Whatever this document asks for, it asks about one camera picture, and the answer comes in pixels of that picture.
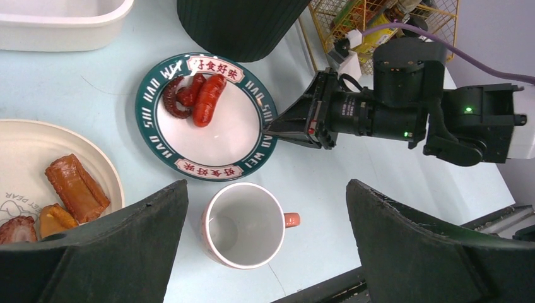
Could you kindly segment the green rimmed white plate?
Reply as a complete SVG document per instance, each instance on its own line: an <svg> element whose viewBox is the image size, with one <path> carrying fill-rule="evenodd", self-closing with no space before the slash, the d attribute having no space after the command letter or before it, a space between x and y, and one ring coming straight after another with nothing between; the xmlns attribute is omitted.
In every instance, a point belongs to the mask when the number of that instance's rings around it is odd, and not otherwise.
<svg viewBox="0 0 535 303"><path fill-rule="evenodd" d="M181 88L196 74L226 78L213 118L204 128L196 127L191 116L171 116L162 100L174 78L184 77ZM277 142L262 133L277 116L266 87L247 68L214 54L179 54L152 67L138 88L135 116L142 138L163 163L203 181L230 181L255 172Z"/></svg>

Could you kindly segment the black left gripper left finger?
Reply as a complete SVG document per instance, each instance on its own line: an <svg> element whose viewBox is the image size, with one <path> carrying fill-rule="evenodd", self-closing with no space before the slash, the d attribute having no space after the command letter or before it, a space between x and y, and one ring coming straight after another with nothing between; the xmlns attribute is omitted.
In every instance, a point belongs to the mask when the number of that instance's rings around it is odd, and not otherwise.
<svg viewBox="0 0 535 303"><path fill-rule="evenodd" d="M189 205L186 181L38 242L1 246L2 302L162 302Z"/></svg>

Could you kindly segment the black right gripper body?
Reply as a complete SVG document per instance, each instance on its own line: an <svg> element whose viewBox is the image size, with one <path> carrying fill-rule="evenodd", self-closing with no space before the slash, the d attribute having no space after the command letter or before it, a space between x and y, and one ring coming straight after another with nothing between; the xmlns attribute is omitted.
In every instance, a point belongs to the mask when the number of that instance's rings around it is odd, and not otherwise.
<svg viewBox="0 0 535 303"><path fill-rule="evenodd" d="M330 150L339 133L406 141L447 138L441 109L447 49L439 42L401 38L373 53L373 87L350 91L345 77L319 72L311 84L311 142Z"/></svg>

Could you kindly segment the yellow label small bottle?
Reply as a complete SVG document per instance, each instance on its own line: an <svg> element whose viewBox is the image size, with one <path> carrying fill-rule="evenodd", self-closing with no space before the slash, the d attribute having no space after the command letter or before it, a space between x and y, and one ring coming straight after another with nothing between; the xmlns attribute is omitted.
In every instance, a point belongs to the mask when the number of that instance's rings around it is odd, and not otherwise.
<svg viewBox="0 0 535 303"><path fill-rule="evenodd" d="M382 13L370 24L370 27L374 28L379 25L398 22L402 19L403 17L396 17L394 15L390 16L387 13ZM357 51L357 53L371 54L379 45L388 41L396 32L397 28L392 27L381 29L374 33L370 33L363 38L363 43L359 45L355 50Z"/></svg>

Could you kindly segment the cream round plate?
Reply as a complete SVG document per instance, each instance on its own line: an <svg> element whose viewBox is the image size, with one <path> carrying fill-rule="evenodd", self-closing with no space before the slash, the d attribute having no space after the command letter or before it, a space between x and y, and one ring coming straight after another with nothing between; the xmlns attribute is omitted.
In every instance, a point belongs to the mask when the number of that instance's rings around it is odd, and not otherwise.
<svg viewBox="0 0 535 303"><path fill-rule="evenodd" d="M125 206L121 179L101 149L82 135L54 124L1 119L1 223L15 217L33 217L40 239L43 208L62 204L45 176L46 168L58 158L73 154L101 185L110 205L109 215Z"/></svg>

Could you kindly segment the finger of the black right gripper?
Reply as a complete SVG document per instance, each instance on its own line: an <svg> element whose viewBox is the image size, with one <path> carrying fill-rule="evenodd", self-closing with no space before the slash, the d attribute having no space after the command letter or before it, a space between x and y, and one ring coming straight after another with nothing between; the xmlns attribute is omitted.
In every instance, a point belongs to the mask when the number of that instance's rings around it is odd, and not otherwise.
<svg viewBox="0 0 535 303"><path fill-rule="evenodd" d="M303 95L262 129L262 133L296 145L320 148L317 119L322 109L324 76L317 75Z"/></svg>

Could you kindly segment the black cap small bottle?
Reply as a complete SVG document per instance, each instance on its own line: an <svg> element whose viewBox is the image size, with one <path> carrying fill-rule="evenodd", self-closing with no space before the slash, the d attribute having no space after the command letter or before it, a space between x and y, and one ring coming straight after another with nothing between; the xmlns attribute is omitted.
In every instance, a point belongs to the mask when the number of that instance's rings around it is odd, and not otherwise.
<svg viewBox="0 0 535 303"><path fill-rule="evenodd" d="M420 1L420 4L429 8L436 8L436 3L432 0L422 0ZM429 30L429 27L426 20L431 16L431 14L432 12L427 9L414 8L414 10L412 10L412 12L410 12L404 19L404 22L405 24L412 25L427 32ZM426 39L425 37L418 35L417 33L403 28L399 28L392 39L400 39L405 37L416 37L424 40Z"/></svg>

